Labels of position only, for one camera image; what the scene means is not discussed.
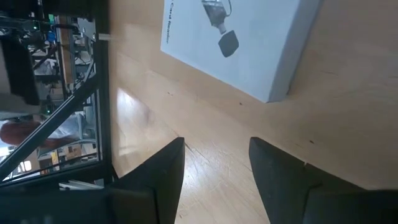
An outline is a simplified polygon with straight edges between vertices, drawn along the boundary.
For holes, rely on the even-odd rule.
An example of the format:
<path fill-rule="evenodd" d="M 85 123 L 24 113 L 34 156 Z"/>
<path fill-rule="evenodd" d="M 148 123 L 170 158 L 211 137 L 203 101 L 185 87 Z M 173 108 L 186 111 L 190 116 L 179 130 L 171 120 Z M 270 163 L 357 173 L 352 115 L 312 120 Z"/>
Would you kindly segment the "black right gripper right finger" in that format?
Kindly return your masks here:
<path fill-rule="evenodd" d="M 252 174 L 271 224 L 373 224 L 365 191 L 265 140 L 249 143 Z"/>

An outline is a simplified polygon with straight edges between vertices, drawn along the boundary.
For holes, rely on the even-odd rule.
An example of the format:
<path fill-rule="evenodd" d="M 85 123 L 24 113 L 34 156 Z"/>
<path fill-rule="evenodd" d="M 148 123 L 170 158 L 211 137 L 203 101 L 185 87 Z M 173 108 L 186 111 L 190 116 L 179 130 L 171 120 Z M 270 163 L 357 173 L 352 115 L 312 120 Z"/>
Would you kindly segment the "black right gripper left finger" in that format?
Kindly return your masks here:
<path fill-rule="evenodd" d="M 111 224 L 174 224 L 185 169 L 185 140 L 175 138 L 110 185 Z"/>

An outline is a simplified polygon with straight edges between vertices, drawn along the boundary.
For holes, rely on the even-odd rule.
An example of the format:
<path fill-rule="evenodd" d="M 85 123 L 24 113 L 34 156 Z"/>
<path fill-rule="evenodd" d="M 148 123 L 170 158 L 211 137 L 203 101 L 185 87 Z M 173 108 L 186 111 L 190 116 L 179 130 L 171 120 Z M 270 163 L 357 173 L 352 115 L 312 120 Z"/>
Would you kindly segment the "white card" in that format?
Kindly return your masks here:
<path fill-rule="evenodd" d="M 323 0 L 164 0 L 160 49 L 264 102 L 287 95 Z"/>

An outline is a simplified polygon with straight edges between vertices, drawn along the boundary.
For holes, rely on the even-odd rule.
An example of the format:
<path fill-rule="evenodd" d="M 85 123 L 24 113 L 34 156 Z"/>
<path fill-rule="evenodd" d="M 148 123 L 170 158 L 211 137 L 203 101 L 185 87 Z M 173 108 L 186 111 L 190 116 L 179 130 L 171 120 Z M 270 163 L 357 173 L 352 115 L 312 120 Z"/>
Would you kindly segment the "person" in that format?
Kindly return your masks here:
<path fill-rule="evenodd" d="M 83 124 L 84 118 L 81 114 L 69 116 L 39 147 L 57 149 L 80 140 L 79 122 Z M 1 121 L 0 145 L 19 146 L 41 124 L 40 121 Z"/>

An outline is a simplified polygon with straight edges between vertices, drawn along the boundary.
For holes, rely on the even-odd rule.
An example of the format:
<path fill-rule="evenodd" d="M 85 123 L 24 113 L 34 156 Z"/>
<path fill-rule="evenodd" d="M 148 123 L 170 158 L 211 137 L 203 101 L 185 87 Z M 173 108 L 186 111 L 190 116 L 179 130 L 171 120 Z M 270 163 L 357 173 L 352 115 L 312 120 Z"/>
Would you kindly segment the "black rectangular panel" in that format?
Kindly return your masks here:
<path fill-rule="evenodd" d="M 0 37 L 0 50 L 11 93 L 22 97 L 28 105 L 40 105 L 29 51 L 16 39 L 6 36 Z"/>

